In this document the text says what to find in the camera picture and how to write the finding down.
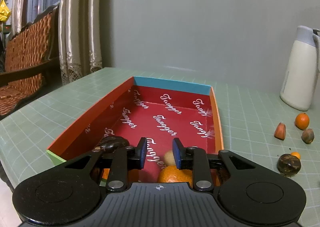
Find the green cutting mat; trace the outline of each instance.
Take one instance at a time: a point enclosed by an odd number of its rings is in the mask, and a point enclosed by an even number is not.
[[[104,68],[32,102],[0,121],[0,159],[14,186],[53,166],[48,145],[93,103],[130,76],[147,76],[212,85],[218,102],[226,149],[277,171],[283,153],[301,154],[301,171],[292,179],[307,195],[300,218],[304,227],[320,227],[320,111],[310,109],[315,140],[306,145],[293,122],[299,111],[278,94],[178,75]],[[273,137],[279,122],[286,124],[284,141]]]

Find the gray wall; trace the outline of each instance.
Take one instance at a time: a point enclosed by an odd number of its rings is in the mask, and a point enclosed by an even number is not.
[[[100,0],[104,65],[264,91],[280,91],[298,25],[320,28],[320,0]]]

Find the dark seed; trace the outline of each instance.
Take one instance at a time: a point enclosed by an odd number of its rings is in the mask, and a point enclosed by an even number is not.
[[[296,156],[283,154],[279,157],[277,168],[285,176],[293,176],[301,169],[301,162]]]
[[[122,148],[129,146],[127,139],[122,138],[121,136],[109,136],[104,137],[98,144],[101,150],[106,153],[113,153],[117,148]]]

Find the white grid line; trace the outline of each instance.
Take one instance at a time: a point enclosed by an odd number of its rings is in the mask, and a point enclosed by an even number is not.
[[[257,93],[258,93],[258,95],[259,95],[259,92],[257,91]],[[260,97],[260,95],[259,95],[259,97]],[[260,100],[261,100],[261,97],[260,97]],[[262,100],[261,100],[261,102],[262,102]],[[265,106],[264,106],[265,107]],[[269,115],[269,117],[270,117],[270,114],[268,113],[268,111],[267,111],[267,114]],[[275,125],[274,125],[274,123],[273,123],[273,120],[271,119],[271,117],[270,117],[270,120],[271,120],[271,123],[273,124],[273,126],[275,127]],[[288,133],[288,135],[290,136],[290,134]],[[291,136],[290,136],[291,137]],[[293,143],[293,145],[294,145],[294,142],[292,142]],[[282,145],[282,143],[280,143],[281,145]],[[294,145],[295,146],[295,145]],[[308,178],[306,177],[306,179],[308,180]],[[309,183],[309,181],[308,181],[308,185],[309,185],[309,187],[310,187],[310,183]],[[313,200],[312,200],[312,202],[313,202]],[[314,202],[313,202],[313,204],[314,204]],[[300,217],[300,222],[301,222],[301,224],[303,225],[303,221],[302,221],[302,218]]]
[[[316,223],[314,225],[310,225],[309,227],[314,227],[314,226],[317,226],[317,225],[319,225],[319,223]]]
[[[241,98],[240,98],[240,103],[241,103],[241,107],[242,107],[242,112],[243,112],[243,116],[244,116],[244,110],[243,110],[243,106],[242,106],[242,101],[241,101]],[[245,123],[245,126],[247,128],[247,135],[248,135],[248,139],[249,139],[249,144],[250,144],[250,152],[252,154],[252,146],[251,146],[251,140],[250,140],[250,136],[249,136],[249,131],[248,131],[248,124],[247,124],[247,121],[244,121]]]
[[[45,156],[45,153],[42,154],[42,155],[40,155],[39,157],[37,157],[37,158],[36,158],[35,160],[33,160],[31,163],[35,162],[36,160],[38,160],[39,158],[41,158],[41,157],[43,157],[43,156]],[[39,173],[39,172],[36,172],[31,165],[28,165],[28,166],[30,166],[30,168],[31,168],[36,174]],[[23,172],[28,168],[28,166],[21,172],[21,175],[20,175],[20,177],[19,177],[19,179],[18,179],[18,182],[20,182],[20,179],[21,179],[21,177],[22,177],[22,174],[23,174]]]
[[[257,156],[262,156],[262,157],[270,157],[270,158],[279,158],[279,157],[276,157],[276,156],[269,156],[269,155],[261,155],[261,154],[255,154],[255,153],[250,153],[250,152],[245,152],[245,151],[239,151],[239,150],[234,150],[235,152],[241,152],[241,153],[245,153],[245,154],[252,154],[252,155],[257,155]]]
[[[12,168],[12,166],[9,164],[9,161],[7,160],[7,158],[6,157],[4,157],[5,158],[5,161],[6,161],[6,164],[5,164],[5,167],[6,166],[8,166],[10,169],[11,169],[11,171],[14,173],[14,175],[15,175],[15,177],[17,178],[17,181],[18,181],[18,176],[17,176],[17,174],[16,174],[16,172],[14,172],[14,170],[13,170],[13,168]]]
[[[59,95],[65,96],[65,97],[67,97],[67,98],[70,99],[70,97],[69,97],[68,95],[66,95],[66,94],[59,93]],[[52,97],[52,96],[50,96],[50,95],[48,95],[47,97],[52,98],[52,99],[54,99],[54,100],[56,100],[56,101],[59,101],[59,100],[55,99],[54,97]],[[82,101],[82,102],[86,102],[86,103],[89,103],[89,104],[91,104],[91,105],[94,104],[94,103],[92,103],[92,102],[89,102],[89,101],[86,101],[86,100],[82,100],[82,99],[78,99],[78,98],[75,98],[75,97],[72,97],[72,99],[78,100],[78,101]]]
[[[309,208],[315,208],[315,207],[319,207],[320,205],[315,205],[315,206],[308,206],[308,207],[305,207],[305,209],[309,209]]]
[[[228,103],[226,103],[226,102],[223,102],[223,101],[221,101],[221,100],[219,100],[219,95],[218,94],[216,94],[218,97],[217,97],[217,103],[218,104],[220,104],[220,103],[223,103],[223,104],[226,104],[226,105],[228,105]],[[258,115],[258,117],[259,118],[262,118],[262,119],[270,119],[271,121],[273,121],[273,119],[271,119],[270,118],[270,115],[269,115],[269,117],[265,117],[265,116],[260,116],[260,115]],[[237,120],[241,120],[241,121],[246,121],[246,120],[242,120],[242,119],[238,119],[238,118],[233,118],[233,117],[231,117],[232,119],[237,119]],[[316,127],[312,127],[314,130],[320,130],[320,128],[316,128]]]
[[[65,128],[66,129],[66,127],[64,127],[63,125],[61,125],[61,124],[59,124],[59,123],[57,123],[57,122],[55,122],[55,121],[53,121],[53,120],[51,120],[51,119],[49,119],[48,117],[46,117],[45,115],[43,115],[43,114],[41,114],[41,113],[39,113],[36,109],[34,109],[38,114],[40,114],[41,116],[43,116],[44,118],[46,118],[46,119],[48,119],[49,121],[51,121],[51,122],[54,122],[55,124],[57,124],[57,125],[59,125],[59,126],[61,126],[61,127],[63,127],[63,128]],[[70,115],[68,115],[68,117],[70,117],[68,120],[70,120],[70,119],[76,119],[76,118],[74,118],[74,117],[71,117]]]
[[[234,120],[239,120],[239,119],[232,118],[232,117],[230,117],[230,118],[229,118],[229,117],[225,117],[225,118],[234,119]],[[235,126],[230,126],[230,127],[236,128],[236,129],[240,129],[240,130],[246,130],[246,129],[247,129],[247,128],[239,128],[239,127],[235,127]],[[262,131],[249,130],[249,131],[273,135],[272,133],[264,132],[263,130],[262,130]],[[291,136],[290,136],[290,138],[293,139],[293,140],[299,140],[299,141],[301,140],[301,139],[293,138],[293,137],[291,137]],[[307,147],[306,147],[306,148],[298,148],[298,149],[309,150]]]
[[[264,107],[265,111],[267,112],[267,114],[268,114],[268,116],[269,116],[269,119],[271,120],[271,123],[272,123],[273,127],[276,127],[276,126],[274,125],[274,123],[273,123],[273,121],[272,121],[272,119],[271,119],[271,116],[270,116],[270,114],[269,114],[269,112],[268,112],[268,110],[267,110],[266,106],[264,105],[264,103],[263,103],[263,101],[262,101],[262,99],[261,99],[261,96],[260,96],[260,94],[259,94],[259,92],[258,92],[258,91],[257,91],[257,94],[258,94],[258,96],[259,96],[259,98],[260,98],[260,100],[261,100],[261,103],[262,103],[262,105],[263,105],[263,107]]]
[[[51,108],[52,110],[54,110],[54,111],[56,111],[56,112],[59,112],[59,113],[61,113],[61,114],[67,115],[67,116],[69,116],[69,117],[72,117],[72,116],[70,116],[70,115],[68,115],[68,114],[65,114],[65,113],[63,113],[63,112],[60,112],[60,111],[52,108],[51,106],[45,104],[44,102],[42,102],[42,101],[39,100],[39,99],[38,99],[38,101],[39,101],[40,103],[44,104],[45,106],[48,106],[49,108]]]
[[[28,166],[30,166],[30,164],[28,163],[28,161],[26,160],[26,158],[22,155],[22,153],[20,152],[20,150],[17,148],[17,146],[15,145],[15,143],[12,141],[12,143],[13,143],[13,145],[15,146],[15,148],[17,149],[17,151],[20,153],[20,156],[26,161],[26,163],[28,164]],[[16,174],[16,172],[13,170],[13,168],[11,167],[11,169],[12,169],[12,172],[14,173],[14,175],[16,176],[16,178],[17,178],[17,180],[19,179],[18,178],[18,176],[17,176],[17,174]]]
[[[229,142],[230,142],[230,150],[232,150],[232,138],[231,138],[231,122],[230,122],[230,110],[229,110],[229,93],[228,93],[228,85],[227,85],[227,99],[228,99],[228,114],[229,114]]]
[[[248,94],[249,94],[250,100],[251,100],[251,102],[252,102],[252,98],[251,98],[251,95],[250,95],[249,89],[248,89]],[[261,127],[261,129],[263,130],[262,125],[261,125],[261,121],[260,121],[260,119],[259,119],[259,116],[258,116],[258,113],[257,113],[256,107],[254,106],[254,104],[253,104],[253,109],[255,110],[255,112],[256,112],[256,116],[258,117],[258,122],[259,122],[259,124],[260,124],[260,127]],[[272,164],[273,164],[273,161],[272,161],[272,159],[271,159],[271,153],[270,153],[270,149],[269,149],[269,146],[268,146],[268,143],[267,143],[267,138],[266,138],[265,133],[264,133],[264,132],[262,132],[262,133],[263,133],[263,136],[264,136],[264,140],[266,141],[266,145],[267,145],[267,148],[268,148],[268,153],[269,153],[269,157],[270,157],[271,165],[272,165]]]
[[[131,72],[131,74],[126,77],[126,80],[129,79],[129,77],[130,77],[132,74],[134,74],[134,73],[135,73],[135,72]],[[108,80],[112,80],[112,79],[114,79],[114,78],[117,78],[117,77],[119,77],[120,75],[122,75],[122,74],[118,74],[118,75],[115,75],[115,76],[113,76],[113,77],[109,77]],[[75,84],[75,85],[77,85],[77,86],[80,86],[80,87],[82,87],[82,88],[85,88],[85,89],[87,89],[87,90],[92,90],[92,88],[83,86],[82,82],[77,82],[77,80],[74,81],[73,84]],[[104,84],[104,82],[102,82],[101,84],[97,85],[97,84],[93,83],[92,81],[90,81],[90,84],[93,84],[93,85],[95,85],[95,86],[101,86],[102,84]]]
[[[40,128],[40,127],[38,127],[36,124],[34,124],[38,129],[40,129],[40,130],[42,130],[45,134],[47,134],[42,128]],[[40,152],[42,153],[42,154],[44,154],[44,152],[27,136],[27,138],[33,143],[33,145],[34,146],[36,146],[37,148],[38,148],[38,150],[40,150]]]
[[[320,187],[318,187],[318,188],[304,188],[304,190],[320,190]]]
[[[52,96],[50,96],[50,98],[52,98],[52,99],[56,100],[57,102],[62,103],[62,104],[64,104],[64,105],[71,106],[71,107],[73,107],[73,108],[79,109],[81,112],[85,111],[85,109],[81,109],[81,108],[78,108],[78,107],[75,107],[75,106],[72,106],[72,105],[69,105],[69,104],[65,104],[65,103],[63,103],[63,102],[61,102],[61,101],[59,101],[59,100],[57,100],[57,99],[53,98]],[[60,112],[60,111],[58,111],[58,110],[56,110],[56,109],[52,108],[51,106],[49,106],[49,105],[45,104],[44,102],[42,102],[42,101],[41,101],[41,98],[40,98],[40,99],[38,99],[38,101],[39,101],[39,102],[41,102],[41,103],[43,103],[44,105],[46,105],[46,106],[50,107],[51,109],[53,109],[53,110],[55,110],[55,111],[57,111],[57,112]]]
[[[278,103],[280,104],[280,106],[282,107],[284,113],[285,113],[287,116],[289,116],[289,115],[287,114],[286,110],[283,108],[282,104],[279,102],[279,100],[277,100],[277,101],[278,101]],[[308,178],[307,178],[307,182],[308,182],[308,184],[309,184],[309,187],[311,188],[310,182],[309,182],[309,179],[308,179]],[[315,207],[315,202],[314,202],[314,199],[313,199],[313,196],[312,196],[312,195],[311,195],[311,200],[312,200],[312,203],[314,204],[313,207]],[[317,223],[317,224],[319,224],[319,223],[320,223],[320,220],[319,220],[318,215],[316,215],[316,218],[318,219],[318,223]]]

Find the tangerine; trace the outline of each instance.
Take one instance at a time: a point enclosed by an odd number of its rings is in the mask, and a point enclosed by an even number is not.
[[[110,169],[104,169],[102,178],[107,179]],[[129,170],[128,171],[128,181],[129,182],[138,182],[139,180],[139,170]]]
[[[161,170],[159,183],[172,183],[172,182],[189,182],[192,186],[192,170],[179,170],[174,166],[167,166]]]
[[[294,124],[300,129],[300,130],[305,130],[309,126],[309,116],[306,113],[301,113],[298,114]]]
[[[291,153],[290,153],[290,155],[292,155],[292,156],[296,156],[298,159],[300,159],[300,158],[301,158],[300,154],[299,154],[298,152],[296,152],[296,151],[291,152]]]

